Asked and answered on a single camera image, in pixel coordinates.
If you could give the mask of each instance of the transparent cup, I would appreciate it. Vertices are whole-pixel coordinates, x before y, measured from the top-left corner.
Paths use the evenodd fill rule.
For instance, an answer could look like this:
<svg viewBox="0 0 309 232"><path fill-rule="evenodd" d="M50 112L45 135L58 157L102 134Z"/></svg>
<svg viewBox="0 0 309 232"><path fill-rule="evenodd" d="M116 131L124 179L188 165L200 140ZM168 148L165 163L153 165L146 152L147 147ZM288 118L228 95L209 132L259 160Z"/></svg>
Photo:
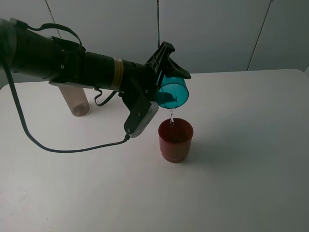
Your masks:
<svg viewBox="0 0 309 232"><path fill-rule="evenodd" d="M80 117L90 112L91 106L83 88L69 86L59 89L74 116Z"/></svg>
<svg viewBox="0 0 309 232"><path fill-rule="evenodd" d="M161 88L157 91L155 101L166 109L175 109L189 98L189 91L184 79L179 77L167 78L164 75Z"/></svg>

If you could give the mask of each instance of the red cup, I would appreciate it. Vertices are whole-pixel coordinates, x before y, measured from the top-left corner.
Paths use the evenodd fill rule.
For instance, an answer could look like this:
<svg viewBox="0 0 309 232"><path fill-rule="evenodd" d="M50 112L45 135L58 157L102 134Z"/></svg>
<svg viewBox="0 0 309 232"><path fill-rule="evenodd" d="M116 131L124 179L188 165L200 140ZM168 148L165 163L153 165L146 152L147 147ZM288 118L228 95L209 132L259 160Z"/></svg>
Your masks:
<svg viewBox="0 0 309 232"><path fill-rule="evenodd" d="M189 153L193 128L181 118L174 118L174 125L167 119L159 127L159 136L162 156L169 162L179 163Z"/></svg>

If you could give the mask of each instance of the black wire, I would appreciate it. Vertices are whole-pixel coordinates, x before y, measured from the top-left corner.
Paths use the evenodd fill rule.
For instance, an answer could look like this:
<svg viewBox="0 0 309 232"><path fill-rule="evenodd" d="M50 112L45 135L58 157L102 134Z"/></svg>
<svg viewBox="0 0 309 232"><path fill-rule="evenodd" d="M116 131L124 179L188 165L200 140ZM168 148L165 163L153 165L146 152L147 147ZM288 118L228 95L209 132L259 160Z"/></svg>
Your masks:
<svg viewBox="0 0 309 232"><path fill-rule="evenodd" d="M89 147L89 148L85 148L85 149L78 149L78 150L55 150L55 149L47 148L47 147L43 146L42 144L40 144L35 138L33 138L33 136L30 134L30 132L28 130L28 127L27 127L27 124L26 124L26 120L25 120L25 117L24 117L24 113L23 113L23 110L21 108L21 105L20 105L20 102L19 102L19 98L18 98L18 95L17 95L17 92L16 92L16 88L15 88L15 85L14 85L13 77L12 77L10 68L9 68L5 58L2 56L3 54L4 53L2 53L2 50L0 50L0 63L2 63L4 71L5 71L5 74L6 74L6 78L8 79L8 82L9 82L9 85L10 85L10 89L11 89L11 92L12 92L12 96L13 96L13 99L14 99L14 103L15 103L15 106L17 108L18 115L19 115L19 118L20 118L21 125L22 125L22 127L24 129L24 132L28 136L28 138L32 142L34 142L37 146L39 146L40 148L42 148L42 149L44 149L46 151L50 151L50 152L56 152L56 153L76 153L76 152L90 151L90 150L94 150L94 149L98 149L98 148L102 148L102 147L107 147L107 146L114 146L114 145L123 144L127 140L130 139L130 136L128 134L126 134L126 136L125 136L123 141L116 142L116 143L110 143L110 144L103 144L103 145L99 145L99 146Z"/></svg>
<svg viewBox="0 0 309 232"><path fill-rule="evenodd" d="M97 99L103 95L103 92L102 92L102 90L100 90L99 88L95 88L95 91L99 91L99 92L100 92L100 94L98 94L97 96L95 96L95 103L96 103L97 106L104 106L104 105L105 105L106 103L108 103L108 102L110 101L110 99L112 99L113 96L117 93L117 91L113 91L113 92L104 100L104 102L98 104L98 103L97 103Z"/></svg>

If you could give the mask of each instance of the white tabletop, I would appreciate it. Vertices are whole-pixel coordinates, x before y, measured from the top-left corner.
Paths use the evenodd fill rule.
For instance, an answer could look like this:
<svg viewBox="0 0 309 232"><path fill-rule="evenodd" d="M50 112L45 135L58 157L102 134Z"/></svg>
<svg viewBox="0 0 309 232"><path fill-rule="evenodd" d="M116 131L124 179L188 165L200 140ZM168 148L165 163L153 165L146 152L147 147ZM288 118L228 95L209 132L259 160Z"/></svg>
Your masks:
<svg viewBox="0 0 309 232"><path fill-rule="evenodd" d="M42 144L78 149L123 139L119 97L74 117L57 87L16 84ZM305 232L309 228L309 78L278 70L193 74L175 116L194 128L180 164L162 158L160 109L141 136L76 154L38 148L0 91L1 232Z"/></svg>

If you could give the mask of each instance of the blue plastic cup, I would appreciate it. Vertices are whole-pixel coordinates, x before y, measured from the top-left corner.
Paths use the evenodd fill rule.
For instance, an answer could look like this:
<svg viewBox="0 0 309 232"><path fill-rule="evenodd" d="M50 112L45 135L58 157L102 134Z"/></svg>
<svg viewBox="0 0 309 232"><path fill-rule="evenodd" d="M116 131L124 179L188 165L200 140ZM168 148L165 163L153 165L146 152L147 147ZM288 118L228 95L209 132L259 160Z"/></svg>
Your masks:
<svg viewBox="0 0 309 232"><path fill-rule="evenodd" d="M182 106L189 98L189 91L184 79L179 77L167 78L164 75L161 88L155 95L155 101L166 109Z"/></svg>

